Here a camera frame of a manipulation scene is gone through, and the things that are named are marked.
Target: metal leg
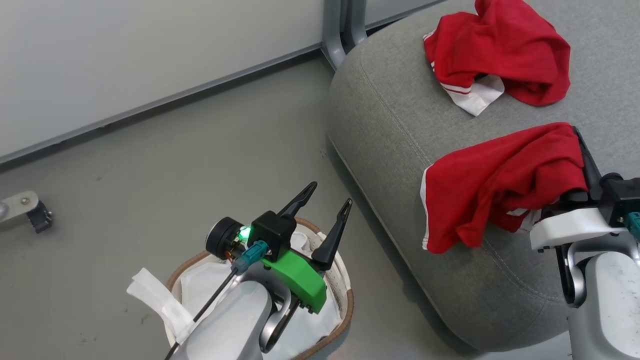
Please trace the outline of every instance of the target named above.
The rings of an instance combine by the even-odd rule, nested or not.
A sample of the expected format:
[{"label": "metal leg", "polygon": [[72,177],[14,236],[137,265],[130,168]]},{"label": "metal leg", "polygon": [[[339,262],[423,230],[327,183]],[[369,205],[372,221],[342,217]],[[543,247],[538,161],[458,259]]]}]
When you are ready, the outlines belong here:
[{"label": "metal leg", "polygon": [[346,54],[340,39],[341,0],[324,0],[322,52],[334,70],[344,61]]},{"label": "metal leg", "polygon": [[0,201],[0,222],[26,214],[36,233],[51,227],[52,213],[35,192],[22,192]]},{"label": "metal leg", "polygon": [[367,38],[367,32],[364,28],[364,14],[366,8],[367,0],[348,1],[344,36],[351,49]]}]

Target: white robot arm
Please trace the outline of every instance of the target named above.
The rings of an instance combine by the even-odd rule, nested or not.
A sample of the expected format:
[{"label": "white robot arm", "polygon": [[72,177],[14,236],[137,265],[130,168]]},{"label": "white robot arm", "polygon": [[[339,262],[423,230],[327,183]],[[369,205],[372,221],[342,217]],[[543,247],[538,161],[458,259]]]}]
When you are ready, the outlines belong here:
[{"label": "white robot arm", "polygon": [[[352,201],[344,203],[331,231],[307,257],[291,249],[291,234],[294,216],[316,186],[310,183],[278,213],[267,211],[250,226],[229,217],[213,226],[205,248],[232,260],[232,272],[194,317],[193,332],[175,343],[165,360],[262,360],[296,310],[320,312],[326,301],[323,277],[333,265]],[[221,293],[229,282],[229,289]],[[218,296],[218,305],[198,323]]]},{"label": "white robot arm", "polygon": [[[600,177],[580,134],[587,193],[543,211],[531,246],[555,249],[574,360],[640,359],[640,178]],[[578,253],[598,252],[577,261]]]}]

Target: white stripe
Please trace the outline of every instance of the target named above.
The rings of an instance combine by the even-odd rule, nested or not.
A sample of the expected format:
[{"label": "white stripe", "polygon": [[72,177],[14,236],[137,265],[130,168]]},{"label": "white stripe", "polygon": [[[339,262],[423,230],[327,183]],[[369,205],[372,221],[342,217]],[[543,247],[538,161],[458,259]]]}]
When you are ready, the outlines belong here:
[{"label": "white stripe", "polygon": [[424,174],[422,175],[422,184],[420,184],[420,198],[422,199],[422,206],[424,206],[424,214],[427,217],[424,239],[422,239],[422,248],[424,250],[427,249],[427,242],[429,242],[429,210],[427,210],[427,170],[429,170],[429,167],[424,169]]},{"label": "white stripe", "polygon": [[427,35],[424,35],[424,36],[422,37],[422,40],[427,40],[427,39],[428,39],[428,38],[430,38],[430,37],[431,37],[431,35],[433,35],[433,33],[435,33],[435,32],[436,32],[436,31],[435,31],[435,30],[433,30],[432,32],[428,33]]},{"label": "white stripe", "polygon": [[522,219],[522,224],[520,224],[520,228],[518,229],[518,231],[516,231],[516,233],[530,233],[533,225],[536,225],[536,223],[539,222],[541,218],[542,210],[531,210],[531,212],[526,217],[524,217],[524,219]]},{"label": "white stripe", "polygon": [[468,88],[462,88],[460,86],[447,85],[447,84],[443,84],[443,83],[440,83],[440,84],[446,90],[459,91],[459,92],[469,92],[469,91],[471,91],[471,86],[468,87]]},{"label": "white stripe", "polygon": [[507,212],[507,215],[513,215],[515,217],[519,217],[520,215],[526,213],[528,209],[515,209],[513,211]]},{"label": "white stripe", "polygon": [[[453,102],[473,116],[480,115],[489,104],[496,100],[504,92],[504,84],[500,77],[487,75],[475,81],[471,88],[465,89],[459,86],[441,84],[442,88],[451,96]],[[459,88],[466,92],[461,94],[453,92],[451,88]]]}]

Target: basket rim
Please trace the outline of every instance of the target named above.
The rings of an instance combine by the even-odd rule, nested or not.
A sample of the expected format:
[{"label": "basket rim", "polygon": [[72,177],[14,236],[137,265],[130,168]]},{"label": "basket rim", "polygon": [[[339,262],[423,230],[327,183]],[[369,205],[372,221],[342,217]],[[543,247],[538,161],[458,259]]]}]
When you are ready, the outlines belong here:
[{"label": "basket rim", "polygon": [[[320,231],[320,228],[318,228],[318,226],[316,226],[312,222],[305,220],[303,218],[296,217],[296,223],[298,225],[307,227],[308,229],[310,229],[316,234],[322,233]],[[207,256],[210,256],[210,255],[211,254],[208,253],[207,251],[203,251],[197,254],[196,256],[192,257],[191,259],[185,261],[182,265],[178,266],[178,268],[175,269],[175,271],[173,272],[173,274],[171,275],[171,277],[166,283],[167,289],[169,289],[169,291],[173,291],[173,287],[175,286],[175,283],[177,282],[178,278],[180,277],[180,275],[182,275],[183,272],[185,272],[188,268],[192,267],[195,263],[205,259]],[[346,312],[346,315],[344,316],[343,321],[340,323],[340,325],[334,331],[332,331],[331,334],[329,334],[328,336],[318,341],[313,347],[310,347],[306,349],[304,352],[302,352],[301,354],[298,354],[293,359],[307,360],[311,358],[313,355],[315,355],[316,353],[318,353],[320,350],[325,348],[327,345],[335,341],[337,338],[342,336],[351,325],[351,319],[353,318],[354,305],[355,304],[353,300],[353,290],[349,288],[347,289],[347,312]]]}]

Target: gray cushion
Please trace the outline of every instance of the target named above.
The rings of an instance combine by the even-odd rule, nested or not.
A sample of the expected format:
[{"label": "gray cushion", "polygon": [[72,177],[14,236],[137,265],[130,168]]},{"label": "gray cushion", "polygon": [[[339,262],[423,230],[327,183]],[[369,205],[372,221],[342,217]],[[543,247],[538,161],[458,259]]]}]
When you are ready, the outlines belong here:
[{"label": "gray cushion", "polygon": [[441,16],[473,12],[448,0],[374,34],[349,53],[331,87],[328,132],[444,322],[480,350],[508,350],[566,329],[555,255],[490,227],[481,249],[420,248],[424,169],[443,155],[555,121],[579,127],[605,172],[640,175],[640,2],[530,0],[572,46],[564,100],[536,108],[503,95],[474,118],[455,106],[426,63],[422,36]]}]

